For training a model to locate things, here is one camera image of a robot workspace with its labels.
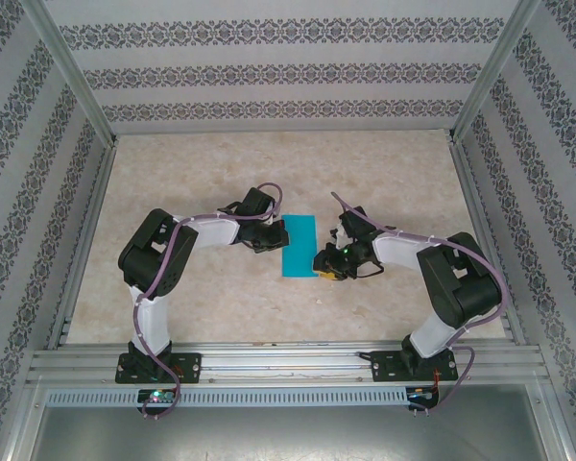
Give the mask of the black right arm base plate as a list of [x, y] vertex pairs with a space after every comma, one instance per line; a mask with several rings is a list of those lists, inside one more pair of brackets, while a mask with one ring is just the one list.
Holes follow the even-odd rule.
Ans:
[[371, 352], [375, 382], [456, 381], [459, 377], [454, 354], [445, 350], [429, 358], [410, 356], [405, 351]]

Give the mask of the aluminium table side rail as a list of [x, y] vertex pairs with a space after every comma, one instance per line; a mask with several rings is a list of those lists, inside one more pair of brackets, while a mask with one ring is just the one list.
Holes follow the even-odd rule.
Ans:
[[115, 160], [119, 139], [116, 138], [106, 148], [102, 162], [93, 182], [89, 200], [85, 208], [84, 220], [67, 271], [67, 278], [61, 289], [59, 303], [52, 318], [43, 349], [55, 350], [60, 345], [62, 328], [72, 317], [84, 278], [84, 270], [91, 250], [103, 201], [105, 199], [111, 169]]
[[[507, 281], [503, 261], [499, 258], [497, 248], [495, 247], [495, 240], [489, 226], [486, 210], [483, 206], [472, 172], [469, 168], [465, 152], [461, 145], [452, 141], [449, 142], [448, 148], [465, 197], [476, 239], [485, 257], [501, 274], [503, 280]], [[523, 346], [529, 343], [528, 338], [524, 335], [520, 320], [516, 314], [516, 307], [514, 305], [510, 285], [508, 285], [507, 307], [500, 317], [502, 318], [504, 328], [509, 331], [509, 334], [517, 345]]]

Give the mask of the aluminium frame post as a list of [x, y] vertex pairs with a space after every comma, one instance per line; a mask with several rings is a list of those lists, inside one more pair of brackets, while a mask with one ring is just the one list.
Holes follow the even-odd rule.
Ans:
[[115, 134], [44, 0], [19, 1], [101, 142], [105, 147], [112, 146]]
[[469, 129], [478, 110], [484, 104], [490, 89], [503, 70], [507, 59], [512, 54], [523, 31], [527, 27], [540, 0], [518, 0], [498, 41], [486, 61], [475, 85], [462, 107], [458, 118], [449, 131], [449, 139], [456, 143], [462, 139]]

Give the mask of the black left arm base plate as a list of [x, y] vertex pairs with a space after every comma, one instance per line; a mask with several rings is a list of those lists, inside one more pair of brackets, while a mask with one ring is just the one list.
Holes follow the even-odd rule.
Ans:
[[[202, 356], [198, 353], [171, 353], [164, 356], [165, 366], [177, 376], [181, 384], [196, 384], [200, 380]], [[119, 356], [115, 372], [118, 384], [169, 384], [175, 380], [151, 357], [130, 353]]]

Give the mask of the long aluminium mounting rail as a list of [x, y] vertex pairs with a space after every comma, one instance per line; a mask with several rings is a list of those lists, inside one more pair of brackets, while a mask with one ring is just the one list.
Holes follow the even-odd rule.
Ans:
[[[203, 387], [329, 387], [372, 383], [362, 352], [399, 349], [397, 341], [297, 343], [181, 343], [175, 352], [197, 352]], [[46, 387], [114, 386], [117, 345], [70, 345], [32, 355], [25, 382]], [[475, 339], [454, 349], [465, 383], [527, 384], [550, 379], [541, 349], [508, 339]]]

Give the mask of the grey metal panel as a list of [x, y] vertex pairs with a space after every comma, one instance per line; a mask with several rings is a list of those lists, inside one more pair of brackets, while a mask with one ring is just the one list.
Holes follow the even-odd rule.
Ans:
[[525, 415], [396, 407], [46, 410], [33, 461], [547, 461]]

